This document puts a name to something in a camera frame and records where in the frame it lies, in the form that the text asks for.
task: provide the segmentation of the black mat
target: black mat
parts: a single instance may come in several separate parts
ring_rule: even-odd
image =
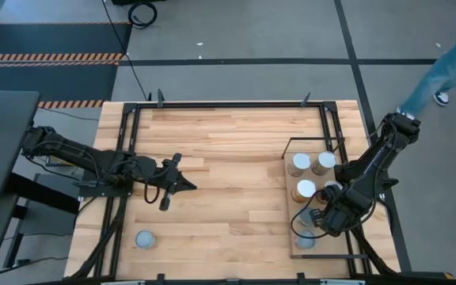
[[[114,65],[0,67],[0,90],[38,91],[42,101],[110,100]]]
[[[131,26],[115,27],[127,44]],[[122,48],[110,24],[0,24],[0,54],[117,52]]]

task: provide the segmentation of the person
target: person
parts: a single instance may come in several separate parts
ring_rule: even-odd
[[[448,91],[456,87],[456,44],[435,61],[431,69],[418,83],[411,96],[397,107],[397,112],[414,118],[432,98],[440,106],[449,102]]]

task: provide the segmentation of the black metal frame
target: black metal frame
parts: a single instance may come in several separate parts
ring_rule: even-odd
[[[121,119],[119,135],[117,139],[117,150],[122,150],[124,144],[124,135],[126,133],[127,121],[128,117],[131,113],[134,113],[133,117],[133,124],[131,127],[131,136],[129,142],[129,151],[135,151],[135,144],[137,139],[137,132],[139,127],[139,118],[140,112],[143,109],[148,108],[319,108],[320,118],[321,118],[321,126],[323,128],[323,137],[313,137],[313,138],[290,138],[289,144],[292,140],[324,140],[326,150],[334,151],[332,141],[336,140],[338,143],[338,149],[340,152],[341,161],[343,163],[348,161],[348,154],[346,152],[346,148],[344,146],[344,137],[342,135],[342,130],[340,128],[340,121],[339,115],[337,114],[337,106],[335,101],[199,101],[199,102],[165,102],[160,100],[158,103],[156,102],[146,102],[146,103],[125,103],[123,106],[123,116]],[[336,135],[334,137],[330,136],[329,130],[329,123],[327,119],[327,112],[332,114],[332,121],[334,125],[334,129]],[[106,230],[109,226],[109,221],[112,217],[112,209],[113,209],[113,197],[107,198],[107,203],[105,206],[104,211],[104,218],[101,227],[101,237],[104,235]],[[123,207],[124,212],[127,204],[127,197],[120,198],[120,205]],[[112,258],[110,262],[110,270],[109,270],[109,277],[115,279],[117,273],[117,265],[119,263],[119,252],[120,252],[120,243],[122,237],[122,230],[123,224],[121,224],[116,231],[114,243],[113,243],[113,250],[112,250]],[[355,259],[360,258],[363,262],[363,273],[364,274],[371,274],[371,266],[367,255],[364,253],[354,254],[353,253],[353,246],[351,238],[349,234],[346,233],[346,246],[348,249],[348,254],[341,254],[341,255],[305,255],[301,256],[301,258],[319,258],[319,259],[345,259],[348,264],[348,271],[350,276],[355,276],[358,274],[355,266]],[[95,264],[94,267],[94,277],[101,276],[101,271],[103,268],[103,259],[105,253],[102,253]],[[319,279],[303,279],[300,278],[302,276],[298,273],[298,279],[253,279],[253,280],[243,280],[243,283],[297,283],[298,281],[302,281],[303,283],[319,283]],[[146,280],[146,283],[162,283],[159,282],[160,278],[156,281],[154,280]],[[217,280],[174,280],[174,283],[213,283]],[[242,279],[237,279],[237,284],[241,283]],[[219,280],[220,283],[226,283],[226,280]]]

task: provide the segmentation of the wooden tabletop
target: wooden tabletop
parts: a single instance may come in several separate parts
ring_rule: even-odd
[[[122,102],[104,103],[97,149],[116,148],[122,108]],[[337,101],[337,108],[348,157],[356,159],[368,147],[357,102]],[[198,189],[177,193],[169,210],[162,212],[159,201],[147,204],[143,185],[135,184],[127,203],[117,279],[156,279],[158,273],[165,273],[166,279],[293,279],[297,272],[306,278],[347,277],[346,260],[290,258],[280,155],[290,137],[300,136],[323,136],[319,115],[311,108],[142,110],[137,154],[159,163],[182,153],[179,169]],[[293,147],[314,152],[325,143]],[[65,276],[77,271],[97,244],[104,209],[105,198],[98,198],[78,217]],[[363,228],[379,255],[399,271],[384,208],[377,207]],[[155,247],[136,247],[140,230],[156,235]],[[111,248],[105,254],[104,273]]]

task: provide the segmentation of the black desk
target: black desk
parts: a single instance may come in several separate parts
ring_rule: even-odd
[[[26,128],[32,125],[39,100],[37,92],[0,91],[0,241],[5,236],[10,219],[25,216],[26,208],[16,206],[19,197],[73,214],[78,209],[77,199],[12,173]]]

